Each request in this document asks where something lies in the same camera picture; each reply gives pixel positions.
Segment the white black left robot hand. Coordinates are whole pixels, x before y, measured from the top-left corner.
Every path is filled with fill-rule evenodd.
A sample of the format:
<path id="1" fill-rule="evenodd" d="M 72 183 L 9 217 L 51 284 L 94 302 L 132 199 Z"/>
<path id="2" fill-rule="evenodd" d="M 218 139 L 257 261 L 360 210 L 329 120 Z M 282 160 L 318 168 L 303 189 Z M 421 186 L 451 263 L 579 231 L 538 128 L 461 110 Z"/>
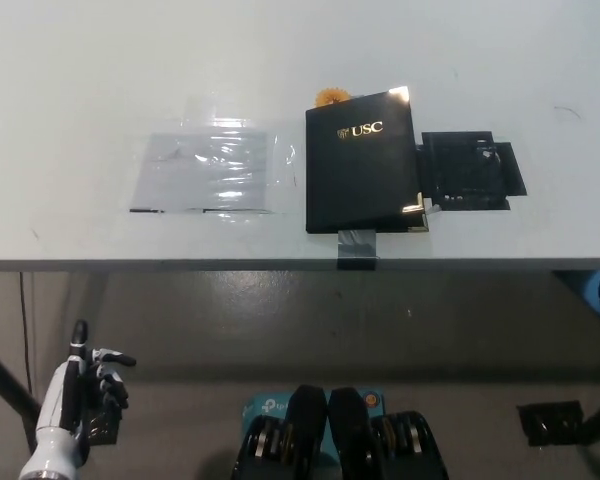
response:
<path id="1" fill-rule="evenodd" d="M 75 323 L 66 360 L 55 370 L 35 426 L 35 449 L 21 479 L 77 479 L 95 446 L 118 441 L 129 393 L 117 366 L 137 360 L 88 346 L 88 323 Z"/>

